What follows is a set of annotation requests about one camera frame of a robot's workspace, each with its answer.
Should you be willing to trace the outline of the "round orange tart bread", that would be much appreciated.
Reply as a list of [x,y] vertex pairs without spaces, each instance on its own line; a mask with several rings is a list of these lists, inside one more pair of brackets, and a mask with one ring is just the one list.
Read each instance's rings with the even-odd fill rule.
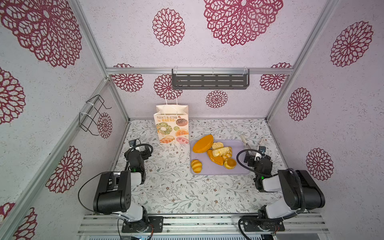
[[237,161],[232,158],[227,158],[224,160],[224,167],[228,170],[232,170],[237,166]]

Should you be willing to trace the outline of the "orange oval bread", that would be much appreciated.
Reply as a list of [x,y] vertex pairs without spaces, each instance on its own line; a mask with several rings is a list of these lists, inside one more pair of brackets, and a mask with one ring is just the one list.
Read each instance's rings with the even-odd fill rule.
[[222,156],[217,156],[217,157],[215,157],[215,156],[213,155],[213,150],[208,150],[208,151],[207,151],[207,154],[208,154],[210,160],[211,160],[213,163],[215,163],[215,164],[217,164],[217,165],[220,165],[220,166],[223,166],[223,165],[224,165],[224,160],[223,160]]

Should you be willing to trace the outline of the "printed paper bread bag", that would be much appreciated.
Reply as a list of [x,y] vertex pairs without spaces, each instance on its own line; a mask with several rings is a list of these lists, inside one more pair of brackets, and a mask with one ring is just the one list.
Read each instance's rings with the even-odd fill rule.
[[[176,98],[176,104],[168,104],[167,95]],[[190,143],[189,133],[189,106],[179,105],[178,96],[174,91],[166,93],[165,105],[157,105],[154,120],[156,131],[161,144],[180,144]]]

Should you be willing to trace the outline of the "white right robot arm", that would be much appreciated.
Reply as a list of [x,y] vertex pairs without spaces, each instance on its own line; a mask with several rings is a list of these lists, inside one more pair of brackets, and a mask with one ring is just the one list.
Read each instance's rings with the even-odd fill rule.
[[258,223],[262,228],[279,226],[283,220],[325,206],[323,192],[307,171],[288,168],[273,175],[273,163],[265,147],[242,150],[236,160],[241,167],[255,174],[254,183],[259,192],[283,194],[281,199],[259,209],[256,217],[245,217],[246,222]]

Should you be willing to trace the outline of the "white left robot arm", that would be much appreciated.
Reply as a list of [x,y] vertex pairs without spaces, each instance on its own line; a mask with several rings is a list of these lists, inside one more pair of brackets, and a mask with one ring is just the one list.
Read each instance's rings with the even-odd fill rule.
[[132,200],[132,188],[146,181],[145,160],[152,156],[149,144],[135,144],[124,153],[126,166],[120,172],[103,172],[93,200],[93,211],[97,214],[116,215],[123,220],[122,231],[146,232],[150,221],[145,207]]

